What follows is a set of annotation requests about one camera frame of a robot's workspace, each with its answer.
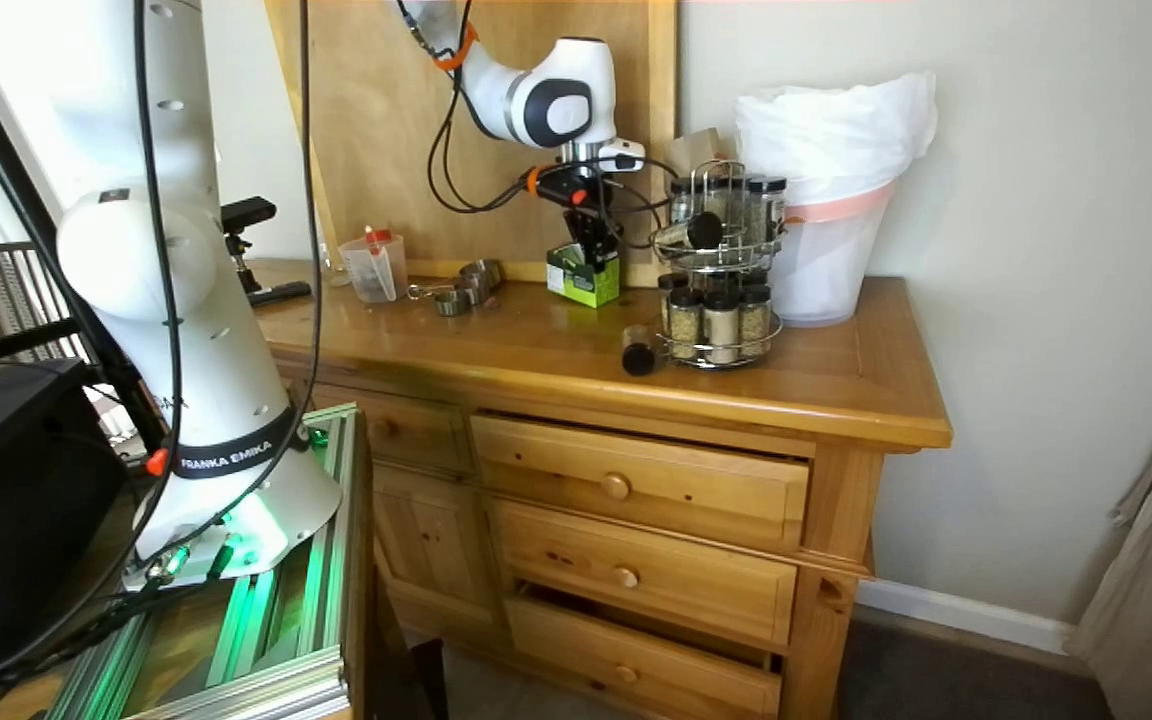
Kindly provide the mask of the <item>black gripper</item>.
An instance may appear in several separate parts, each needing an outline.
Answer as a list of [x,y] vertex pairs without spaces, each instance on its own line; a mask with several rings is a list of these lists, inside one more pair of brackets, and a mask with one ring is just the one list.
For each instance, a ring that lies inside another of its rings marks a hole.
[[592,276],[621,264],[621,232],[611,224],[611,188],[598,176],[582,176],[573,163],[559,163],[551,176],[555,204],[565,209],[573,247],[573,271]]

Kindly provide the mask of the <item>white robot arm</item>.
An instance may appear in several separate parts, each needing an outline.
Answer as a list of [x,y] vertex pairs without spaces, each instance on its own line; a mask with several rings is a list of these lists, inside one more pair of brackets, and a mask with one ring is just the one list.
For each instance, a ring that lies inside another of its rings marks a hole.
[[163,414],[126,583],[275,567],[340,487],[223,254],[199,0],[0,0],[0,108],[57,224],[60,278]]

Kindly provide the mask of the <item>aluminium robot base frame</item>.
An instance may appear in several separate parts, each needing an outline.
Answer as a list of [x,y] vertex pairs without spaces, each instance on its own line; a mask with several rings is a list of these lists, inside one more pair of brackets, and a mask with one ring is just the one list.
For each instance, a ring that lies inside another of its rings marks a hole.
[[137,612],[77,655],[42,720],[351,720],[354,402],[306,414],[336,517],[272,571]]

